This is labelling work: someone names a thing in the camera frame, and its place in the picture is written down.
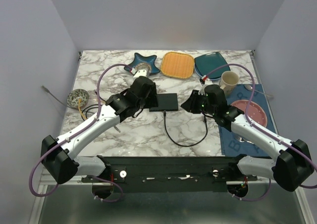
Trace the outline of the black network switch box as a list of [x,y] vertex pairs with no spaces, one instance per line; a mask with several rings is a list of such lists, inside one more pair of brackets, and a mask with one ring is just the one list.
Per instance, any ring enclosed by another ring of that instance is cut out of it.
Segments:
[[158,106],[150,108],[149,112],[174,112],[178,111],[178,99],[176,93],[157,94]]

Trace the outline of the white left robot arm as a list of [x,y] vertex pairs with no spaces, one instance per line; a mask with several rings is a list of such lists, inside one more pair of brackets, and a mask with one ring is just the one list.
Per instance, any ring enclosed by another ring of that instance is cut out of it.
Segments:
[[109,178],[110,170],[99,157],[79,153],[106,130],[132,117],[140,109],[158,106],[156,84],[147,77],[136,78],[125,91],[111,95],[96,114],[71,131],[42,141],[42,164],[57,184],[79,175],[93,176],[99,182]]

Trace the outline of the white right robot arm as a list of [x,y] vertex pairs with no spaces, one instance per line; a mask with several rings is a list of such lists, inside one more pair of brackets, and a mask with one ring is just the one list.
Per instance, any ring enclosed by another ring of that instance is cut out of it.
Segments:
[[244,156],[228,167],[228,175],[240,180],[255,175],[275,180],[286,191],[293,192],[314,172],[308,146],[302,140],[283,138],[250,119],[241,109],[227,103],[218,85],[193,90],[181,107],[193,114],[211,115],[218,126],[252,142],[267,159]]

